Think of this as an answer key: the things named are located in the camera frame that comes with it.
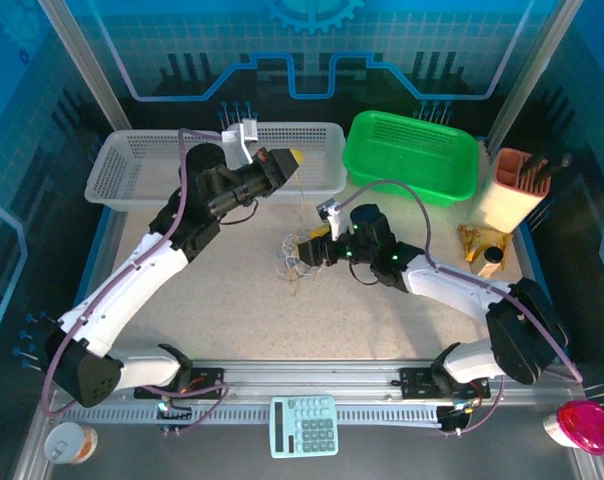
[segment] gear logo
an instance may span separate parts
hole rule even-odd
[[[267,6],[270,18],[280,20],[282,27],[315,35],[318,31],[329,33],[330,27],[342,28],[342,21],[353,18],[364,0],[269,0]]]
[[[28,53],[40,33],[40,6],[37,0],[0,0],[0,23],[18,46]]]

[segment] paper cup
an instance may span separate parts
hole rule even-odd
[[[87,426],[66,422],[55,427],[44,442],[44,455],[56,464],[77,465],[93,455],[97,432]]]
[[[571,448],[580,448],[580,446],[567,437],[564,430],[560,428],[560,422],[558,421],[556,413],[553,413],[544,419],[544,429],[546,430],[546,433],[560,445]]]

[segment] pink lid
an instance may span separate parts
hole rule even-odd
[[[572,400],[557,412],[558,424],[578,447],[604,454],[604,409],[590,400]]]

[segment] green plastic basket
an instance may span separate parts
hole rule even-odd
[[[343,158],[356,185],[392,178],[425,203],[448,207],[475,193],[478,156],[477,141],[462,130],[368,111],[353,120]],[[375,190],[411,197],[395,185]]]

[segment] white plastic basket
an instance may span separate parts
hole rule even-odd
[[[120,130],[102,146],[89,175],[84,196],[114,210],[128,212],[161,208],[179,186],[177,130]],[[184,136],[187,151],[202,143]],[[333,123],[263,122],[258,123],[258,148],[298,148],[305,162],[270,203],[321,203],[342,191],[346,169],[342,164],[344,132]],[[237,143],[225,144],[229,168],[246,163]]]

